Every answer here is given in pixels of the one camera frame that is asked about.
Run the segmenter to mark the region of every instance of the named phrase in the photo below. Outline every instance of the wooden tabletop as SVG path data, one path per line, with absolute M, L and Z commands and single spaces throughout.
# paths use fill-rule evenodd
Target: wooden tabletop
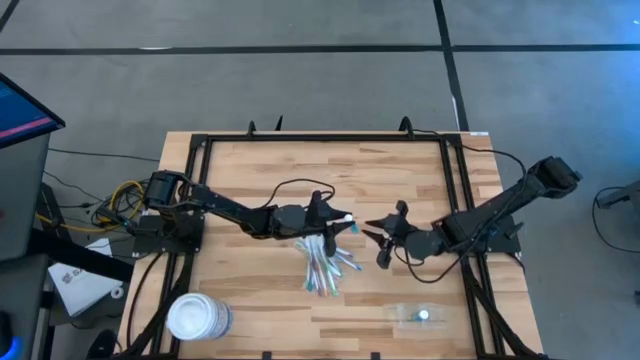
M 184 171 L 191 134 L 167 134 L 160 169 Z M 486 135 L 461 135 L 469 146 L 491 148 Z M 457 164 L 450 151 L 461 200 Z M 498 194 L 502 186 L 493 154 L 465 151 L 465 157 L 476 204 Z M 198 167 L 194 174 L 199 174 Z M 419 227 L 429 228 L 431 221 L 450 213 L 440 151 L 430 142 L 215 143 L 207 185 L 245 205 L 260 206 L 278 183 L 299 177 L 334 185 L 331 205 L 352 211 L 360 226 L 394 212 L 399 199 L 408 203 L 408 220 Z M 316 189 L 308 183 L 284 186 L 275 203 L 306 205 Z M 262 351 L 272 351 L 274 358 L 369 358 L 371 352 L 380 352 L 382 358 L 475 358 L 459 267 L 440 282 L 425 285 L 395 258 L 388 270 L 378 268 L 378 247 L 363 234 L 346 231 L 337 241 L 364 270 L 344 267 L 340 296 L 322 298 L 302 289 L 306 259 L 292 247 L 293 241 L 255 240 L 237 226 L 207 215 L 190 290 L 230 304 L 234 323 L 222 339 L 183 342 L 180 358 L 259 358 Z M 158 306 L 166 257 L 156 263 L 141 290 L 134 338 Z M 416 271 L 433 278 L 454 259 L 451 254 L 429 257 Z M 136 263 L 131 289 L 138 287 L 150 261 L 147 257 Z M 525 344 L 541 352 L 522 269 L 502 254 L 490 254 L 488 262 L 499 310 Z M 133 291 L 120 327 L 122 344 L 132 297 Z M 400 321 L 398 309 L 415 304 L 428 306 L 438 321 L 427 325 Z M 483 311 L 481 319 L 487 351 L 492 352 Z M 164 351 L 169 337 L 165 330 Z

